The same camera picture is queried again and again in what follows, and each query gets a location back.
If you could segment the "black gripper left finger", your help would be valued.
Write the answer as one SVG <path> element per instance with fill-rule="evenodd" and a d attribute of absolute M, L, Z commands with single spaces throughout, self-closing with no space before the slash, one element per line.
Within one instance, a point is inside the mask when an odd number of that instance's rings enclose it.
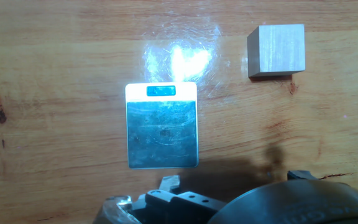
<path fill-rule="evenodd" d="M 207 224 L 225 202 L 194 192 L 182 192 L 178 175 L 162 178 L 160 187 L 132 204 L 132 216 L 142 224 Z"/>

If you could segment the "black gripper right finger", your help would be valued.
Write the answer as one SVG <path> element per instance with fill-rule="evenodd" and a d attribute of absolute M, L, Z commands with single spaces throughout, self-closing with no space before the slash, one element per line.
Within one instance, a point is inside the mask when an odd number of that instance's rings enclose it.
<path fill-rule="evenodd" d="M 288 180 L 306 179 L 306 180 L 317 180 L 310 171 L 307 170 L 289 170 L 287 172 Z"/>

